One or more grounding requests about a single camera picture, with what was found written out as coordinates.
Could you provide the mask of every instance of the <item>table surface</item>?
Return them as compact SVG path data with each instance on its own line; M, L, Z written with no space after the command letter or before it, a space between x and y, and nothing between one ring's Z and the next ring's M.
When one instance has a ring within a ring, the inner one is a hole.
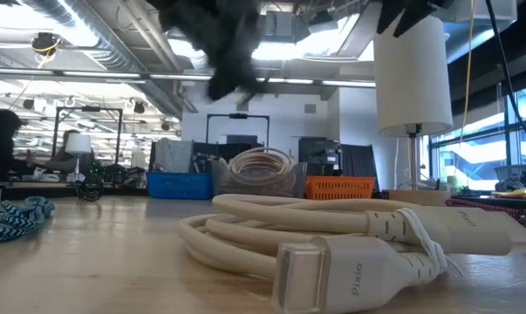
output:
M272 313L272 284L190 258L178 221L207 201L104 197L55 201L44 229L0 244L0 313ZM526 255L452 256L428 286L369 313L526 313Z

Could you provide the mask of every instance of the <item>white lampshade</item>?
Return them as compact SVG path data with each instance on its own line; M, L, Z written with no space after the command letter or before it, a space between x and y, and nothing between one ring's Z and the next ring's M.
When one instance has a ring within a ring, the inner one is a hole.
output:
M423 135L447 131L453 114L443 24L426 17L395 38L398 22L374 39L379 133L407 137L406 126L416 124Z
M83 135L79 133L69 134L69 140L67 141L65 151L70 154L91 153L92 145L90 144L90 135Z

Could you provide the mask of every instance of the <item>window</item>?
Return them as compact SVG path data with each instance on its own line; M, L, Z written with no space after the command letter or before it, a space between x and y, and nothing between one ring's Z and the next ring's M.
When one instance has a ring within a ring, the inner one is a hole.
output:
M526 88L514 97L526 124ZM462 129L432 138L430 174L442 181L455 176L461 185L473 190L494 190L496 167L526 165L526 132L509 100L504 101L508 121L505 113L497 113L466 125L462 144Z

